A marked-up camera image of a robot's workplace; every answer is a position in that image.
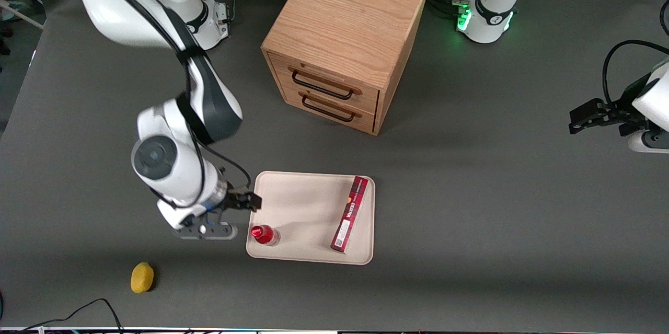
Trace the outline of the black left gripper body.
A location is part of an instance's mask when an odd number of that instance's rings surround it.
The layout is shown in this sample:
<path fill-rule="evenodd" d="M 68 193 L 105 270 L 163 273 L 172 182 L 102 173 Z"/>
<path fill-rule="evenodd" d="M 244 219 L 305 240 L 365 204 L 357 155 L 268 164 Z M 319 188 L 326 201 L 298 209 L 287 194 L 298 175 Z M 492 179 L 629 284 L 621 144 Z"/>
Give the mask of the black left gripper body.
<path fill-rule="evenodd" d="M 600 126 L 618 126 L 620 136 L 648 130 L 645 115 L 633 107 L 630 99 L 619 98 L 612 102 L 603 100 L 602 109 L 605 110 L 605 115 Z"/>

